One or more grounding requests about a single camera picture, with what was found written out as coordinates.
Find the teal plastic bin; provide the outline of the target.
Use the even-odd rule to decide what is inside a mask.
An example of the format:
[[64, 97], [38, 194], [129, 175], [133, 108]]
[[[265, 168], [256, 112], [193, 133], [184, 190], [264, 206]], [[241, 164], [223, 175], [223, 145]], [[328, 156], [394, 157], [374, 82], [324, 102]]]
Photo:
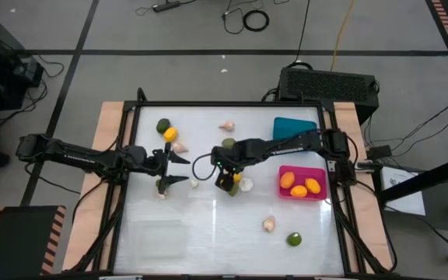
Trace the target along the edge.
[[312, 121], [304, 121], [286, 117], [276, 117], [273, 123], [272, 138], [274, 140], [291, 138], [305, 131], [317, 130], [317, 124]]

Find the black aluminium table frame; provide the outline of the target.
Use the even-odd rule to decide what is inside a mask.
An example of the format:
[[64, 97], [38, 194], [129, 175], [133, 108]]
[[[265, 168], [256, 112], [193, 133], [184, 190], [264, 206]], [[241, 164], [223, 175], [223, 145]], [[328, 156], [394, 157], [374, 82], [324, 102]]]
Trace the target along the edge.
[[[234, 108], [234, 109], [243, 109], [245, 107], [255, 107], [255, 108], [262, 108], [269, 107], [272, 109], [278, 109], [280, 107], [284, 107], [284, 103], [262, 103], [262, 102], [239, 102], [239, 101], [146, 101], [144, 104], [148, 106], [155, 106], [160, 105], [162, 107], [169, 107], [169, 106], [175, 106], [175, 107], [207, 107], [207, 108]], [[97, 125], [97, 119], [99, 118], [100, 112], [93, 114], [93, 120], [95, 121], [94, 125], [88, 124], [87, 128], [95, 128]], [[329, 125], [331, 121], [336, 120], [335, 114], [333, 117], [329, 115], [329, 113], [326, 111], [324, 112], [324, 123], [326, 125]], [[351, 149], [352, 152], [357, 152], [359, 154], [358, 147], [356, 149]], [[108, 214], [111, 214], [114, 211], [114, 206], [117, 205], [117, 201], [112, 201], [113, 196], [109, 194], [107, 196], [107, 204], [111, 205], [113, 207], [112, 211], [109, 211], [107, 209], [104, 209], [103, 211], [107, 211]], [[347, 198], [345, 202], [342, 203], [342, 207], [345, 212], [347, 212], [349, 209], [352, 209], [355, 216], [355, 210], [354, 210], [354, 204], [352, 202], [352, 194], [351, 189], [347, 191]], [[356, 217], [354, 217], [353, 222], [357, 226]]]

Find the oranges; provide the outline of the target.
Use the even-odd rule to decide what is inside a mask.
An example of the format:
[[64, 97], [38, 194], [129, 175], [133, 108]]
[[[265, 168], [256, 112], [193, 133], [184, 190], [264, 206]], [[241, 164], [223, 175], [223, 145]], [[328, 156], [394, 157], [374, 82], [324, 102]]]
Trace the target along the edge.
[[320, 184], [314, 178], [306, 178], [305, 187], [312, 194], [319, 194], [321, 190]]

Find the white paper sheet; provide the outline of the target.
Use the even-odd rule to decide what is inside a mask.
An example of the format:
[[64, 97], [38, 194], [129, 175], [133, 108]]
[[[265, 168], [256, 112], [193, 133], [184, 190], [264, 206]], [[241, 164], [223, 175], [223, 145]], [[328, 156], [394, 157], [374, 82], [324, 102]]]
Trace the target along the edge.
[[390, 197], [390, 200], [385, 203], [386, 206], [390, 207], [391, 211], [396, 209], [406, 214], [418, 215], [421, 217], [426, 216], [423, 193], [421, 191], [409, 193], [401, 186], [402, 183], [416, 176], [418, 176], [418, 172], [388, 166], [384, 166], [380, 170], [380, 185], [382, 191], [390, 190], [390, 193], [393, 194], [393, 189], [397, 187], [398, 197]]

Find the pink plastic bin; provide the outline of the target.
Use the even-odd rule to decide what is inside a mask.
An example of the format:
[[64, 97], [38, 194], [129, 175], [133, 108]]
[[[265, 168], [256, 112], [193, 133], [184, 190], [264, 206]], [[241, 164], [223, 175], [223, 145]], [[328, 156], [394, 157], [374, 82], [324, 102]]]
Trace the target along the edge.
[[[290, 189], [281, 189], [279, 186], [280, 177], [283, 173], [291, 171], [295, 174], [295, 183], [292, 187], [296, 185], [305, 186], [306, 178], [314, 178], [320, 184], [321, 190], [319, 194], [307, 194], [304, 198], [295, 198], [290, 195]], [[278, 196], [283, 199], [292, 199], [300, 201], [322, 201], [327, 197], [327, 175], [325, 170], [313, 167], [300, 167], [300, 166], [280, 166], [278, 171]]]

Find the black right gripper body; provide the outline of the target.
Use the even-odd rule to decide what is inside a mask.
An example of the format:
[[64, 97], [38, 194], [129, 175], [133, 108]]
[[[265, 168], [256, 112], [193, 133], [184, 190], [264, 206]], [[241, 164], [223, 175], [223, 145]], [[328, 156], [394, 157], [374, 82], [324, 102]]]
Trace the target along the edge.
[[223, 191], [231, 191], [234, 185], [234, 174], [226, 170], [220, 170], [215, 180], [215, 186]]

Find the black stand beam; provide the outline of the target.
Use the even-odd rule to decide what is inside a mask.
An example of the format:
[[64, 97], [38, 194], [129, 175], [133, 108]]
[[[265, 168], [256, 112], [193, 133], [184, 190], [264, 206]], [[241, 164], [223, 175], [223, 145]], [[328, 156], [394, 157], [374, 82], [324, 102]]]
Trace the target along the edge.
[[[401, 186], [405, 191], [409, 193], [414, 193], [416, 191], [423, 191], [430, 187], [434, 187], [437, 184], [448, 181], [448, 163], [444, 163], [441, 166], [438, 166], [432, 170], [425, 171], [424, 173], [420, 173], [418, 176], [404, 182]], [[381, 191], [379, 193], [379, 199], [382, 202], [388, 202], [390, 197], [397, 198], [397, 187], [393, 189], [393, 194], [388, 191]]]

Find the black power strip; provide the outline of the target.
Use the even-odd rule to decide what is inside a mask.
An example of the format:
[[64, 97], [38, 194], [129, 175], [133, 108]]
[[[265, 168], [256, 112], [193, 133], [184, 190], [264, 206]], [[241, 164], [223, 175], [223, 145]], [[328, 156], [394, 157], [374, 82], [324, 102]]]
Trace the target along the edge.
[[171, 2], [170, 0], [166, 0], [163, 4], [157, 4], [152, 7], [154, 12], [164, 12], [166, 10], [175, 9], [180, 6], [179, 1]]

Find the black computer tower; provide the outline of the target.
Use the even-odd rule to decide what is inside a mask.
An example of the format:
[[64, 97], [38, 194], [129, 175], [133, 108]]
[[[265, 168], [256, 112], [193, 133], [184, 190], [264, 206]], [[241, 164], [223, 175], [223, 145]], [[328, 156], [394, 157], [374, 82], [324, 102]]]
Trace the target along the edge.
[[379, 108], [380, 84], [373, 75], [283, 68], [275, 101], [330, 101], [354, 103], [363, 124]]

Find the plywood table board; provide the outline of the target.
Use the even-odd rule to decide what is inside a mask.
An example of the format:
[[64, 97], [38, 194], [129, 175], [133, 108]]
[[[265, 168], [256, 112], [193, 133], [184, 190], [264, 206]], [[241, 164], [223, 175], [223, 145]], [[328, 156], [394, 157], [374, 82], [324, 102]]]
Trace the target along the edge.
[[[103, 103], [97, 119], [93, 148], [104, 149], [115, 139], [121, 126], [123, 109], [124, 104], [122, 102]], [[338, 127], [353, 138], [359, 149], [359, 157], [364, 159], [366, 149], [363, 145], [355, 105], [353, 103], [335, 103], [334, 113]], [[387, 245], [383, 233], [382, 216], [376, 198], [364, 187], [365, 185], [374, 187], [372, 177], [367, 173], [358, 173], [357, 179], [360, 183], [351, 187], [351, 194], [359, 235], [378, 261], [385, 268], [391, 268], [393, 260], [391, 249]], [[81, 203], [72, 226], [65, 259], [61, 266], [63, 270], [75, 265], [89, 249], [100, 230], [103, 210], [113, 210], [113, 207], [107, 204], [107, 196], [111, 194], [113, 196], [112, 201], [116, 202], [118, 201], [119, 191], [119, 187], [111, 188], [103, 184]]]

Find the clear plastic bin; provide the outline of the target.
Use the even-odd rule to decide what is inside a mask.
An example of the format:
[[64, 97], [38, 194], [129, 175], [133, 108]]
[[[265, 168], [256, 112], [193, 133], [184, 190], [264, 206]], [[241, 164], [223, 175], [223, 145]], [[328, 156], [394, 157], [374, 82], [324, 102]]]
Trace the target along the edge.
[[186, 253], [188, 229], [180, 220], [139, 221], [130, 231], [130, 248], [139, 259], [177, 258]]

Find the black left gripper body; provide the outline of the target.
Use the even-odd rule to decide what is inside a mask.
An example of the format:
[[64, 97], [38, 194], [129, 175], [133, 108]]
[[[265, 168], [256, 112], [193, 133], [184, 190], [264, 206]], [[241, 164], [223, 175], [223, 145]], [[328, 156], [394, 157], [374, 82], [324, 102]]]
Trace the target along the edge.
[[151, 176], [164, 176], [166, 174], [166, 153], [163, 149], [155, 149], [152, 155], [144, 161], [144, 170]]

